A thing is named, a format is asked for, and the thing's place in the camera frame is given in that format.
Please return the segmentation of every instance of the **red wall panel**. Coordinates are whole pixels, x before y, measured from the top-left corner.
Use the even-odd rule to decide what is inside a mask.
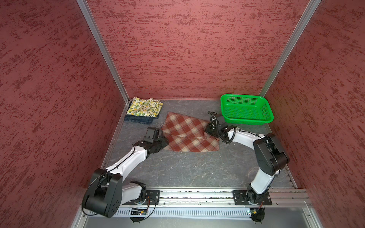
[[[69,227],[124,101],[76,1],[0,11],[0,227]]]
[[[259,94],[308,0],[89,0],[130,97]]]
[[[266,98],[325,227],[365,225],[365,2],[322,0]]]

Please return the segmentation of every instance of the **gray marble floor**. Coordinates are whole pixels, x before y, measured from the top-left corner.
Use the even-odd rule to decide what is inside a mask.
[[[176,112],[209,120],[208,111],[221,113],[219,101],[162,100],[160,117],[151,124],[161,127],[168,112]],[[142,140],[148,125],[124,122],[122,131],[111,155],[114,164]],[[243,130],[266,134],[264,126],[238,125]],[[194,153],[161,150],[141,162],[126,178],[126,182],[139,181],[150,187],[232,187],[245,188],[256,175],[258,165],[252,149],[239,143],[220,142],[219,151]],[[272,187],[292,188],[288,174],[282,171]]]

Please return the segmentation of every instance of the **yellow and green patterned cloth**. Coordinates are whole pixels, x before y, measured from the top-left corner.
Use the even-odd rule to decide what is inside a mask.
[[[130,108],[127,111],[128,115],[133,116],[151,116],[156,117],[162,108],[163,103],[159,100],[143,100],[138,97],[134,97]]]

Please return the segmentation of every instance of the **red plaid fabric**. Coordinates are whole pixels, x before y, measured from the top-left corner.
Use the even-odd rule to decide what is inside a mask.
[[[166,150],[182,152],[208,152],[219,150],[219,142],[204,132],[209,121],[169,112],[162,126],[169,140]]]

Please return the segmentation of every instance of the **black mounting plate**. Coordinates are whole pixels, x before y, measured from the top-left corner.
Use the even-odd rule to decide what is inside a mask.
[[[243,196],[246,195],[246,190],[234,190],[232,191],[233,193],[233,199],[234,199],[234,204],[235,205],[250,205],[250,206],[254,206],[252,204],[250,204],[247,200],[245,200],[243,198]],[[271,197],[269,195],[269,192],[265,192],[264,193],[264,197],[262,198],[262,205],[273,205],[273,202],[271,201]]]
[[[155,202],[151,199],[154,199],[156,201],[156,205],[158,205],[158,201],[160,199],[160,190],[148,190],[147,189],[147,196],[150,198],[150,205],[154,205]],[[136,204],[137,200],[131,200],[126,202],[123,205],[133,205],[133,206],[140,206],[140,205],[147,205],[147,200],[143,202],[142,204]]]

